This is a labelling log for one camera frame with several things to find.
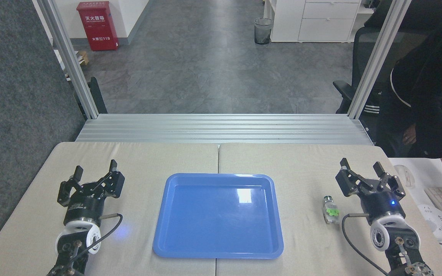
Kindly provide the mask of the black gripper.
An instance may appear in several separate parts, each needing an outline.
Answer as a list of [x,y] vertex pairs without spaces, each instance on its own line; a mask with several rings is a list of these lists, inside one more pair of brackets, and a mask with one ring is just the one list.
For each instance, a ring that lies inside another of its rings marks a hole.
[[342,158],[339,164],[341,168],[335,179],[346,197],[361,194],[361,207],[364,213],[369,214],[368,223],[391,214],[406,217],[399,203],[399,200],[406,196],[406,192],[397,175],[390,175],[384,171],[379,161],[375,162],[373,168],[379,177],[379,184],[376,185],[378,192],[370,193],[373,190],[370,179],[365,179],[352,171],[346,158]]
[[112,159],[109,172],[97,182],[92,183],[91,194],[85,195],[83,185],[79,183],[83,171],[81,166],[76,166],[74,174],[60,184],[57,202],[67,207],[63,224],[67,225],[71,221],[86,221],[99,227],[105,198],[111,196],[117,199],[121,195],[125,177],[117,170],[115,159]]

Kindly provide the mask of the person's right hand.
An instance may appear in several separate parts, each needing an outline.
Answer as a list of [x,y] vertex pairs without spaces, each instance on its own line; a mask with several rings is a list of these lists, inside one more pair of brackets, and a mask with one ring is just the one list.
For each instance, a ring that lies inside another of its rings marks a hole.
[[402,138],[403,145],[415,145],[416,144],[416,124],[413,123],[407,129],[405,129]]

